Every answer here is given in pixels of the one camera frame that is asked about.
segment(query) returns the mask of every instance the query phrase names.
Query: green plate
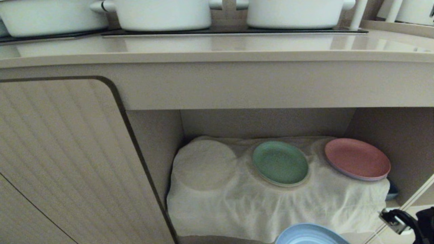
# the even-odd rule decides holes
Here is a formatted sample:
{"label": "green plate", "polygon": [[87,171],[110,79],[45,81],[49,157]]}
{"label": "green plate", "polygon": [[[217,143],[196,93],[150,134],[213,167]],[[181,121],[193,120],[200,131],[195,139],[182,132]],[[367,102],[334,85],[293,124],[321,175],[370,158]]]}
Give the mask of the green plate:
{"label": "green plate", "polygon": [[253,165],[266,180],[280,186],[299,185],[309,166],[304,154],[284,142],[264,142],[253,151]]}

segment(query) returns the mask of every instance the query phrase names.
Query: pot handle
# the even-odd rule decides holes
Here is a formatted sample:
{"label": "pot handle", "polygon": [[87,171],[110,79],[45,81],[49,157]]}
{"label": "pot handle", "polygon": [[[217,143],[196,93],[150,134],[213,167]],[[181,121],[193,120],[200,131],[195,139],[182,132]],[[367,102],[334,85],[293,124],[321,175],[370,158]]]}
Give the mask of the pot handle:
{"label": "pot handle", "polygon": [[431,18],[434,17],[434,5],[433,5],[433,9],[431,10],[430,17]]}
{"label": "pot handle", "polygon": [[209,0],[210,8],[213,10],[223,10],[223,0]]}
{"label": "pot handle", "polygon": [[90,6],[92,11],[98,13],[114,13],[116,12],[116,6],[113,0],[104,0],[92,3]]}
{"label": "pot handle", "polygon": [[236,0],[237,10],[246,10],[249,8],[249,0]]}
{"label": "pot handle", "polygon": [[350,10],[355,6],[355,0],[344,0],[342,10]]}

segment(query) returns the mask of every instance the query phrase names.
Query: plate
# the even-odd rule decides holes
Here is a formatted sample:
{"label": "plate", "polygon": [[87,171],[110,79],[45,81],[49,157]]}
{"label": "plate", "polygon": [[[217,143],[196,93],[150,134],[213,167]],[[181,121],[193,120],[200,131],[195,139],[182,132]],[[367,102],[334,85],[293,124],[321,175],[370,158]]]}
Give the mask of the plate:
{"label": "plate", "polygon": [[284,230],[276,244],[350,244],[335,232],[316,224],[296,224]]}
{"label": "plate", "polygon": [[390,172],[390,161],[378,148],[359,140],[341,138],[327,143],[325,154],[332,167],[363,181],[381,180]]}
{"label": "plate", "polygon": [[304,154],[284,142],[264,142],[253,151],[259,174],[279,186],[296,186],[306,179],[309,166]]}
{"label": "plate", "polygon": [[196,191],[224,187],[235,175],[237,156],[227,145],[213,140],[198,140],[177,153],[172,177]]}

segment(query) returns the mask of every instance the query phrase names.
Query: pink plate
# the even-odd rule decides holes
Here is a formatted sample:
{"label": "pink plate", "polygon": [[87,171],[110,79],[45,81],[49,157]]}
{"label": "pink plate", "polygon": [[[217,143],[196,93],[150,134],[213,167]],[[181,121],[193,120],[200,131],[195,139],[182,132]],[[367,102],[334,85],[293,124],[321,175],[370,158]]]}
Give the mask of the pink plate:
{"label": "pink plate", "polygon": [[325,154],[331,166],[358,180],[377,181],[387,177],[390,172],[387,156],[366,142],[335,139],[327,143]]}

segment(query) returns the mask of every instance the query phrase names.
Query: cooktop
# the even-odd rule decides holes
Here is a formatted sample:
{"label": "cooktop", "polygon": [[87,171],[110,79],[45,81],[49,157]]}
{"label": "cooktop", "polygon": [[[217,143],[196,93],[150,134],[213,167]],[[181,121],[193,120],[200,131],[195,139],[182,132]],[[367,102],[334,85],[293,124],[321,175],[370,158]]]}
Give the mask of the cooktop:
{"label": "cooktop", "polygon": [[185,35],[185,34],[253,34],[253,33],[368,33],[367,30],[350,30],[345,27],[335,27],[323,30],[276,30],[257,29],[248,26],[212,26],[203,30],[183,31],[145,31],[135,32],[126,30],[114,30],[103,33],[103,36],[135,36],[135,35]]}
{"label": "cooktop", "polygon": [[59,35],[47,35],[47,36],[30,36],[30,37],[12,37],[5,36],[0,37],[0,44],[2,43],[15,43],[15,42],[28,42],[35,40],[51,40],[51,39],[74,39],[77,37],[87,36],[91,34],[103,33],[105,30],[94,30],[94,31],[86,31],[86,32],[76,32],[76,33],[67,33],[67,34],[59,34]]}

